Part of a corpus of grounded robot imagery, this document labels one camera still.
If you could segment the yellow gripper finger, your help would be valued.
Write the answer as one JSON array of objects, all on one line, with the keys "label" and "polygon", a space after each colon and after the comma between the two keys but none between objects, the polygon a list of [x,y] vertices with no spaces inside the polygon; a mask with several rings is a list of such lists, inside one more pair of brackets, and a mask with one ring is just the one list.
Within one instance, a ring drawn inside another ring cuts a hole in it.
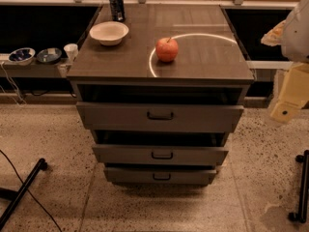
[{"label": "yellow gripper finger", "polygon": [[279,22],[276,26],[263,35],[261,38],[261,43],[268,46],[280,45],[285,24],[285,20]]},{"label": "yellow gripper finger", "polygon": [[269,117],[277,123],[289,123],[309,102],[309,64],[293,63],[284,73],[279,94]]}]

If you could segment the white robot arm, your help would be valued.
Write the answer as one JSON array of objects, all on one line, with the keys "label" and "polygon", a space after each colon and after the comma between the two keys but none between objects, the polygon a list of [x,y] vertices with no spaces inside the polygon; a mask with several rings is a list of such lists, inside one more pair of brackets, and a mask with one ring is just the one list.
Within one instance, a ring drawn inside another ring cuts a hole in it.
[{"label": "white robot arm", "polygon": [[263,35],[261,43],[280,45],[282,55],[293,62],[269,112],[271,120],[287,124],[309,102],[309,0],[300,0],[285,20]]}]

